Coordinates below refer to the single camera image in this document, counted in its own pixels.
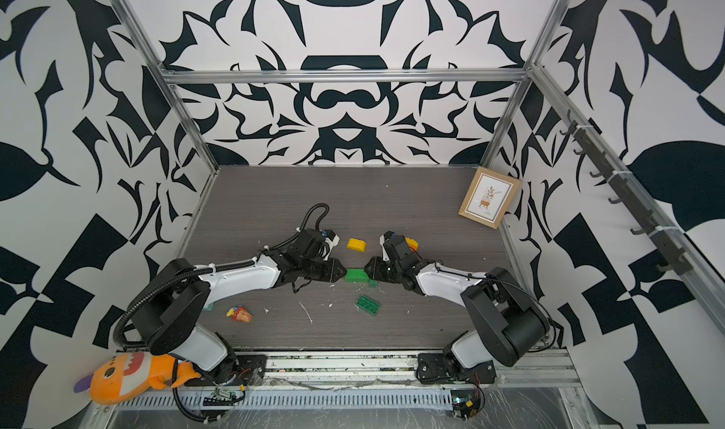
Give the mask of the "light green square lego brick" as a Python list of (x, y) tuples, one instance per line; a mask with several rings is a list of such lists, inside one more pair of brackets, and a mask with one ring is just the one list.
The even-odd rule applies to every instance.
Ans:
[(364, 269), (349, 269), (345, 275), (347, 283), (368, 283), (370, 280)]

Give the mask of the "yellow curved lego brick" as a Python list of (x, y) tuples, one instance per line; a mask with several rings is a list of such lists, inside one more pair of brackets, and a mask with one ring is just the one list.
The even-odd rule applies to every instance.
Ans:
[(347, 242), (347, 249), (358, 253), (364, 253), (366, 251), (366, 242), (358, 238), (351, 238)]
[(405, 238), (405, 240), (406, 240), (406, 243), (407, 243), (407, 245), (408, 245), (408, 246), (409, 246), (409, 247), (410, 247), (410, 248), (411, 248), (411, 249), (412, 249), (412, 250), (413, 250), (414, 252), (416, 252), (416, 251), (418, 250), (418, 248), (419, 248), (419, 244), (418, 244), (418, 242), (417, 242), (416, 240), (414, 240), (413, 238)]

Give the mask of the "dark green wide lego brick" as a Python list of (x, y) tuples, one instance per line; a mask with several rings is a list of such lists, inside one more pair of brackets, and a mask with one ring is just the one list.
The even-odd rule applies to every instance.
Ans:
[(366, 295), (360, 296), (355, 306), (372, 316), (377, 316), (381, 311), (381, 304)]

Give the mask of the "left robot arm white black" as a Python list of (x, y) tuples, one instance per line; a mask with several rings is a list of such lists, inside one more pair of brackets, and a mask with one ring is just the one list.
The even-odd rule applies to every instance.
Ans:
[(222, 336), (201, 325), (203, 309), (299, 279), (335, 283), (347, 274), (330, 256), (339, 241), (332, 230), (305, 229), (290, 244), (242, 262), (194, 267), (175, 259), (128, 305), (114, 327), (113, 342), (125, 351), (171, 355), (192, 363), (215, 384), (230, 383), (241, 370), (237, 355)]

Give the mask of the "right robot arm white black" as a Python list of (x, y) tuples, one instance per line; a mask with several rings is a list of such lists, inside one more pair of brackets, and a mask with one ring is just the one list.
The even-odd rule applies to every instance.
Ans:
[(381, 249), (383, 254), (364, 267), (369, 278), (458, 304), (473, 323), (472, 331), (455, 338), (442, 353), (419, 355), (418, 382), (491, 384), (496, 363), (513, 367), (527, 353), (540, 350), (551, 317), (508, 270), (456, 270), (423, 258), (407, 238), (393, 232), (381, 237)]

